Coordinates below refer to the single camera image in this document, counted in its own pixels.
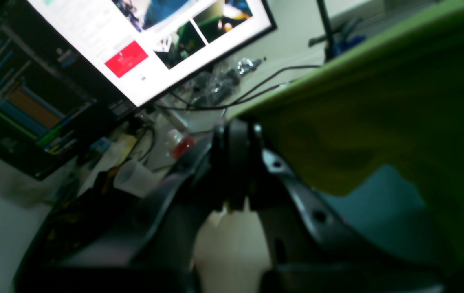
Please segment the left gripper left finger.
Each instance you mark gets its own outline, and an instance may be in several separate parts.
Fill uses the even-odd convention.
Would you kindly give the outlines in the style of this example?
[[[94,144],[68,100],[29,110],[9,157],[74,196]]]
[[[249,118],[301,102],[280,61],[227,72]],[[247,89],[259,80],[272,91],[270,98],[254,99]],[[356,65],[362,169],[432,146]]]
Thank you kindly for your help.
[[[118,218],[92,207],[83,248],[64,259],[41,260],[43,237],[30,248],[15,278],[17,293],[202,293],[191,269],[195,238],[223,199],[213,187],[222,175],[227,125],[190,148],[143,199]]]

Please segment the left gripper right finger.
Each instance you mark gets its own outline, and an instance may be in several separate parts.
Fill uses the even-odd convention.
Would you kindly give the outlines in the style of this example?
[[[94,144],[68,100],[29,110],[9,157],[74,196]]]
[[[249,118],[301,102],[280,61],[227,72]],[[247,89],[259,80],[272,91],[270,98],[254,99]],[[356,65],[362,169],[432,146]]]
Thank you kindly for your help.
[[[369,242],[295,173],[260,124],[228,124],[228,161],[249,190],[272,267],[260,293],[464,293],[464,269],[444,274]]]

